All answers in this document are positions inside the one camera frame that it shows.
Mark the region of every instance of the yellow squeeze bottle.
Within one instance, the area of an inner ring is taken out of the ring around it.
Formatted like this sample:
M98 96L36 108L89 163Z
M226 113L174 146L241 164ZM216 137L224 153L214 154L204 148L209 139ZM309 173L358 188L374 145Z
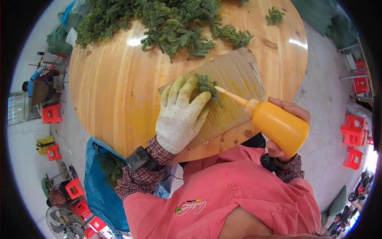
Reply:
M309 133L309 124L271 102L249 101L215 86L245 108L254 126L275 142L287 157L293 157L301 148Z

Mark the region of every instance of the knit work glove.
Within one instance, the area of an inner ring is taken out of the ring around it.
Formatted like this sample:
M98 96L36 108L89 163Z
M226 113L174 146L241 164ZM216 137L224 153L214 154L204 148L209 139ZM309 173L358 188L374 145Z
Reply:
M160 100L160 113L155 130L158 144L167 152L177 154L199 133L208 109L204 107L211 98L210 92L202 92L191 103L191 92L197 78L187 80L179 76L169 85Z

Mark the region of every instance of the electric fan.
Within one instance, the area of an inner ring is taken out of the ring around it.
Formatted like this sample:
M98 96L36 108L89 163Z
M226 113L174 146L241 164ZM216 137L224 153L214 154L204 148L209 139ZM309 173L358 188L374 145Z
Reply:
M83 239L85 236L85 220L77 216L73 208L62 204L51 206L46 214L50 231L57 239Z

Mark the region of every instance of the cardboard piece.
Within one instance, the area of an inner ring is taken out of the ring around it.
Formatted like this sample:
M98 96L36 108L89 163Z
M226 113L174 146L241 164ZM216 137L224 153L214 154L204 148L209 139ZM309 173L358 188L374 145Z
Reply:
M256 58L246 48L240 48L213 59L185 74L184 77L188 79L195 73L209 75L211 81L218 82L218 86L244 99L256 99L264 102L265 90L260 79ZM159 88L159 93L162 94L168 85ZM191 95L191 100L199 93L199 88L196 87ZM223 107L215 102L207 103L210 112L199 134L187 145L189 150L250 120L241 105L224 94L219 93L219 99Z

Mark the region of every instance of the blue tarp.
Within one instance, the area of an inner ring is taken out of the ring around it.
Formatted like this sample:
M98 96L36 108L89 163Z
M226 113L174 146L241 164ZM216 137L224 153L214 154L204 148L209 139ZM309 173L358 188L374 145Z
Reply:
M115 193L114 189L103 180L105 174L101 171L97 160L97 154L105 154L107 151L126 160L126 158L119 155L106 143L95 137L91 137L86 144L84 185L87 205L90 211L105 222L112 230L116 229L119 231L130 232L125 211L123 209L123 203ZM175 174L175 170L176 167L174 164L166 166L164 178L170 174ZM167 180L157 183L154 195L167 199L170 195L172 182L173 177L169 177Z
M67 26L68 23L66 22L66 20L68 19L68 16L69 16L69 12L71 10L71 8L73 7L74 5L74 2L72 2L66 9L65 9L65 12L64 12L64 15L62 16L62 19L61 19L61 22L64 26Z

